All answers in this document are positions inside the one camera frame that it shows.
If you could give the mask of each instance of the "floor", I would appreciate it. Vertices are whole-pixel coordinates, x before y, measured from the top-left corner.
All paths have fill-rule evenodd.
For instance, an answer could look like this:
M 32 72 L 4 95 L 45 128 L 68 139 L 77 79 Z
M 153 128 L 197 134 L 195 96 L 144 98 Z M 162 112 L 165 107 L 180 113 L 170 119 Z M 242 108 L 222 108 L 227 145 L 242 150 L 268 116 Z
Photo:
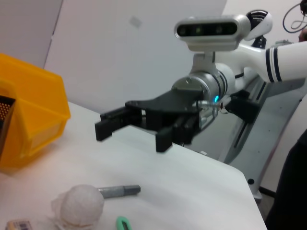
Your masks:
M 261 203 L 258 205 L 259 211 L 262 215 L 263 220 L 266 219 L 266 217 L 268 216 L 268 213 L 273 205 L 274 202 L 274 198 L 270 197 L 268 195 L 262 194 L 262 201 Z

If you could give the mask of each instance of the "yellow bin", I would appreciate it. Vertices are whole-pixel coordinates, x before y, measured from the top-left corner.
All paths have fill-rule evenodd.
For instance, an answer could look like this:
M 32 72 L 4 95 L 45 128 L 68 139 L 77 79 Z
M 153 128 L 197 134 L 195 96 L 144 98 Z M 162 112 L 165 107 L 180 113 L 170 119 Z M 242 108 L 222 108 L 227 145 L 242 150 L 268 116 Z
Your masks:
M 35 159 L 70 116 L 61 76 L 0 54 L 1 168 Z

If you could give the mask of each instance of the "black cable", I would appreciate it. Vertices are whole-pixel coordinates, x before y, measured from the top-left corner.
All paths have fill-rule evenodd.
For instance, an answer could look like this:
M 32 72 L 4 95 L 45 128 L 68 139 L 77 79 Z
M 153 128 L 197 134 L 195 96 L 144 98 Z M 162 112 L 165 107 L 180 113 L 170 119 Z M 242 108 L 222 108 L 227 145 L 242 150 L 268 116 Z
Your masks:
M 293 22 L 293 23 L 301 22 L 300 25 L 299 25 L 298 27 L 293 27 L 293 23 L 292 23 L 291 29 L 297 29 L 297 28 L 299 28 L 303 23 L 306 23 L 305 26 L 303 26 L 301 29 L 298 29 L 298 30 L 289 31 L 289 30 L 287 30 L 287 28 L 286 28 L 285 25 L 284 25 L 284 21 L 285 21 L 287 15 L 289 14 L 289 12 L 290 12 L 291 10 L 293 10 L 295 7 L 299 6 L 299 5 L 300 5 L 300 3 L 297 4 L 297 5 L 295 5 L 295 6 L 293 6 L 293 7 L 291 7 L 291 8 L 287 11 L 287 13 L 284 15 L 284 17 L 283 17 L 283 28 L 284 28 L 284 30 L 285 30 L 286 32 L 288 32 L 288 33 L 290 33 L 290 34 L 294 34 L 294 33 L 300 32 L 300 31 L 302 31 L 303 29 L 305 29 L 305 28 L 307 27 L 307 22 L 304 22 L 305 13 L 302 12 L 302 11 L 301 11 L 301 13 L 302 13 L 302 15 L 303 15 L 303 20 L 302 20 L 302 21 L 294 21 L 294 22 Z

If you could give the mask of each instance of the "gray marker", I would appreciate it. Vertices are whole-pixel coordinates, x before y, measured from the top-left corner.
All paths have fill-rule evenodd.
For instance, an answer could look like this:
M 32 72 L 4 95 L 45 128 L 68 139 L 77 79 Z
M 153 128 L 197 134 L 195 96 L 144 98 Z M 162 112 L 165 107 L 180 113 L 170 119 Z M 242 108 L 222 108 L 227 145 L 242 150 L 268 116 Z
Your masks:
M 114 187 L 98 188 L 98 190 L 100 191 L 100 193 L 104 198 L 113 198 L 113 197 L 137 195 L 141 191 L 141 187 L 139 185 L 114 186 Z

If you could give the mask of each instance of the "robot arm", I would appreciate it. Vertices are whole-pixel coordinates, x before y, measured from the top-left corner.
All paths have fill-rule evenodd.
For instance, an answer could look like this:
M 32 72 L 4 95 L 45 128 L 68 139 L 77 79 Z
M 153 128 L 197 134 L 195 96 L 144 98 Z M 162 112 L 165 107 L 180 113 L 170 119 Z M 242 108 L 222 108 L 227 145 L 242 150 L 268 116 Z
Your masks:
M 113 131 L 134 125 L 157 131 L 156 150 L 164 152 L 173 142 L 190 144 L 225 106 L 246 123 L 254 122 L 260 107 L 243 89 L 255 78 L 278 82 L 306 77 L 303 55 L 307 43 L 267 50 L 239 44 L 244 37 L 258 38 L 258 42 L 264 39 L 260 36 L 270 31 L 270 23 L 272 17 L 265 11 L 179 22 L 175 36 L 197 52 L 190 74 L 155 99 L 129 101 L 120 109 L 102 114 L 95 125 L 96 139 L 102 141 Z M 242 108 L 250 112 L 241 113 Z

